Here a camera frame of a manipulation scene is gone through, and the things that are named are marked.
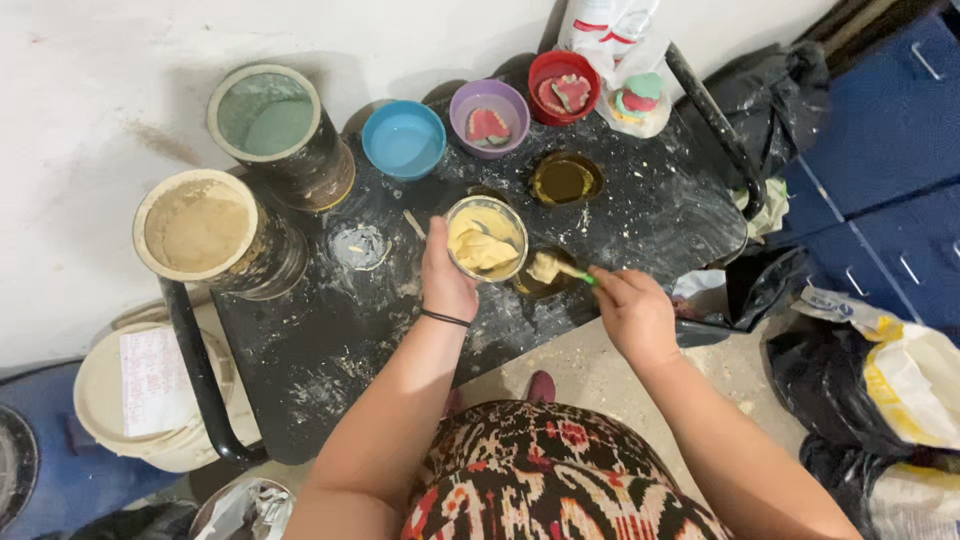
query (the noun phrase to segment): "blue bowl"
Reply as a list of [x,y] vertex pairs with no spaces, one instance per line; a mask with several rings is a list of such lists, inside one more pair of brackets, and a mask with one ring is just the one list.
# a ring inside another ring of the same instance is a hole
[[416,101],[394,101],[378,109],[364,124],[362,137],[373,166],[407,181],[430,172],[446,147],[444,122]]

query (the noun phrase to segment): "green powder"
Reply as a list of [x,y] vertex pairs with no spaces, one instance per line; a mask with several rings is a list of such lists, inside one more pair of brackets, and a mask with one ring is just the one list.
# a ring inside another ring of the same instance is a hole
[[312,120],[313,104],[308,101],[271,104],[253,120],[244,152],[255,156],[279,154],[303,139]]

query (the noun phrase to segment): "hand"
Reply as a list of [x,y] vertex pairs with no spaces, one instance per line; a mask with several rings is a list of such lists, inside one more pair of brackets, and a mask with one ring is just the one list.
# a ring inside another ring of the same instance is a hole
[[600,303],[603,326],[638,375],[683,359],[673,304],[653,278],[639,270],[611,274],[596,266],[590,267],[590,274],[599,282],[593,293]]
[[471,322],[480,300],[477,281],[460,271],[446,250],[446,218],[430,218],[430,234],[423,254],[423,308]]

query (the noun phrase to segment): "red bowl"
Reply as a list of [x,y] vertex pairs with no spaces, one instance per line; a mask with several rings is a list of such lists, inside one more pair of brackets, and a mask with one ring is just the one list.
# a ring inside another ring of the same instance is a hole
[[[576,114],[554,112],[543,105],[537,97],[537,88],[545,79],[560,77],[561,75],[576,74],[586,77],[590,83],[590,96],[587,105]],[[545,126],[569,126],[577,120],[587,116],[597,104],[600,97],[600,76],[590,66],[590,62],[577,53],[570,51],[550,51],[536,57],[530,65],[530,77],[527,79],[530,88],[530,108],[534,119]]]

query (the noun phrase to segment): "purple bowl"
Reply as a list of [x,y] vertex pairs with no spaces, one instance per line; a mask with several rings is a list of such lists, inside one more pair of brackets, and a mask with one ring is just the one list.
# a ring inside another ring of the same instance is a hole
[[[467,122],[477,109],[493,109],[503,118],[513,138],[503,146],[477,146],[467,141]],[[450,125],[468,153],[484,160],[495,160],[515,149],[530,131],[530,110],[520,92],[494,79],[473,81],[460,86],[450,100]]]

